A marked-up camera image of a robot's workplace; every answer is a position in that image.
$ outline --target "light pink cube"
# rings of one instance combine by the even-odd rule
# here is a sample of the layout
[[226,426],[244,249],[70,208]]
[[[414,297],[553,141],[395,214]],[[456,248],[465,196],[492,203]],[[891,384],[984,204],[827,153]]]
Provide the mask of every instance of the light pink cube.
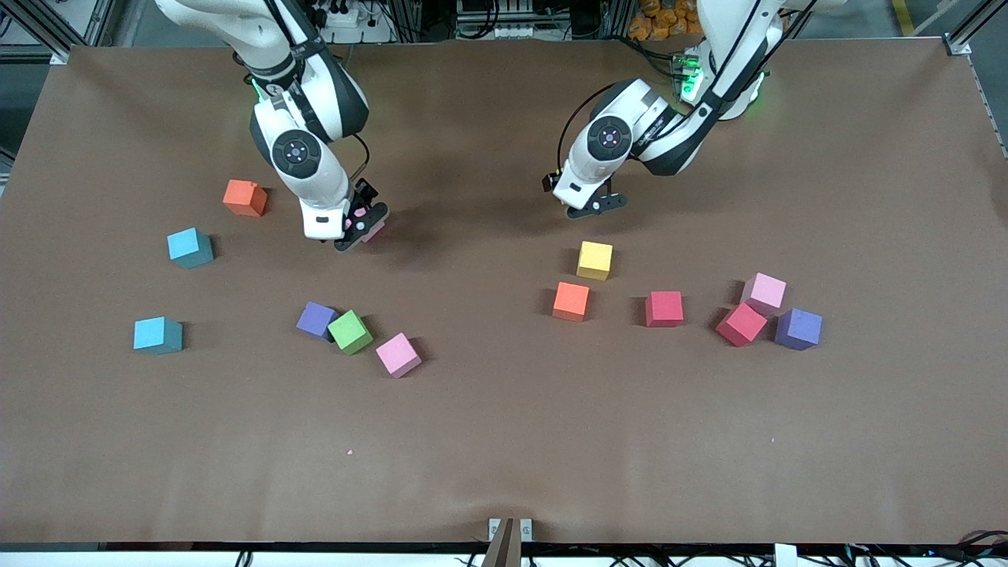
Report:
[[378,358],[389,374],[394,378],[401,378],[406,372],[412,370],[420,364],[420,357],[409,344],[406,335],[399,333],[392,337],[387,343],[377,348]]
[[753,308],[756,313],[768,317],[780,309],[784,303],[784,284],[765,273],[756,273],[742,290],[742,303]]

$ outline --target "green cube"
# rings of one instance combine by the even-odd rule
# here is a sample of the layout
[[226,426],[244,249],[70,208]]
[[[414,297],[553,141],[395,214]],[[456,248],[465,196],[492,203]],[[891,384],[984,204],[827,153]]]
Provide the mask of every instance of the green cube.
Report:
[[368,346],[374,338],[364,322],[353,311],[348,311],[329,324],[329,334],[336,344],[347,354],[353,354]]

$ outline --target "orange cube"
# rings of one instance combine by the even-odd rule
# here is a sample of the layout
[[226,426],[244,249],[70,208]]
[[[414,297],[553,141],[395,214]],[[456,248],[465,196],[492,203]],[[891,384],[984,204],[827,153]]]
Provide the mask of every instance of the orange cube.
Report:
[[224,192],[224,204],[236,215],[261,217],[266,210],[266,192],[255,182],[231,180]]
[[585,286],[560,281],[556,287],[556,300],[553,301],[553,317],[575,323],[584,321],[588,311],[588,292]]

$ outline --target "teal cube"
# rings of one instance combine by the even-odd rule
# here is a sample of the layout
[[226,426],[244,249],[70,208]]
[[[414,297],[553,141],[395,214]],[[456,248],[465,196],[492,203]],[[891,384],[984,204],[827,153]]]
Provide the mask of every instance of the teal cube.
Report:
[[168,258],[176,264],[194,268],[214,259],[210,237],[195,227],[168,235]]
[[168,354],[182,349],[182,326],[167,317],[144,319],[133,324],[133,350]]

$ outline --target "purple cube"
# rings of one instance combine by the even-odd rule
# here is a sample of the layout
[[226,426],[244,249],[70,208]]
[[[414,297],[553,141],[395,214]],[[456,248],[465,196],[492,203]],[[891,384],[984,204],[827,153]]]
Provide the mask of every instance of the purple cube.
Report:
[[335,309],[308,302],[301,312],[301,318],[297,320],[297,328],[317,339],[331,343],[333,335],[329,333],[329,324],[336,321],[337,317],[339,315]]
[[774,342],[779,345],[805,350],[818,344],[823,331],[823,318],[814,313],[792,309],[777,321],[777,335]]

